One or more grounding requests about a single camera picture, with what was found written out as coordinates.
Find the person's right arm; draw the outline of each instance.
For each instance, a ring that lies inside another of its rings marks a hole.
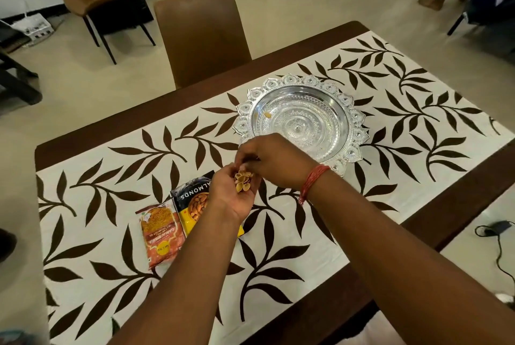
[[[300,190],[317,163],[278,134],[243,144],[235,164]],[[307,198],[407,344],[515,344],[515,315],[446,258],[326,171]]]

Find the hand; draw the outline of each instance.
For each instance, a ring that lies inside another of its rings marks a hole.
[[[242,144],[234,160],[243,168],[282,188],[300,190],[318,162],[278,133],[257,136]]]
[[[249,215],[256,192],[261,184],[261,177],[255,175],[250,181],[250,189],[245,192],[236,192],[234,175],[238,168],[231,163],[217,171],[211,180],[209,187],[209,205],[222,205],[224,211],[229,211],[226,215],[234,216],[241,224]]]

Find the black cable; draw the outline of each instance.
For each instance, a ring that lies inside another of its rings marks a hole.
[[[495,236],[497,236],[497,244],[499,245],[499,255],[497,256],[497,259],[495,260],[495,264],[497,265],[497,267],[499,268],[499,270],[501,272],[507,274],[508,276],[510,276],[512,278],[513,288],[515,290],[515,277],[513,277],[511,273],[509,273],[509,272],[505,271],[503,268],[501,268],[501,266],[499,264],[499,262],[501,261],[501,257],[503,256],[503,247],[501,245],[501,235],[497,231],[495,231],[492,227],[488,227],[487,225],[479,225],[474,229],[474,234],[476,234],[478,237],[485,238],[485,237],[491,236],[491,235],[480,235],[477,232],[480,228],[488,229],[488,230],[492,231]]]

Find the brown wooden table edge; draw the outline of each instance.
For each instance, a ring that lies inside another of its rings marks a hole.
[[[514,159],[512,140],[416,211],[403,227],[440,251],[515,184]],[[346,265],[242,344],[318,345],[371,301],[366,286]]]
[[[183,89],[164,94],[36,147],[36,171],[53,166],[119,136],[145,127],[202,101],[225,93],[269,72],[359,36],[369,29],[357,21],[345,23],[288,47],[258,57],[241,67]]]

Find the dining table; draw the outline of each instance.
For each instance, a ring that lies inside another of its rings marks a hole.
[[[515,183],[513,133],[363,24],[345,23],[37,146],[52,344],[107,343],[154,291],[170,264],[148,268],[136,212],[234,160],[237,106],[285,75],[352,97],[370,138],[344,178],[437,251]],[[263,182],[243,228],[210,344],[317,345],[373,303],[298,192]]]

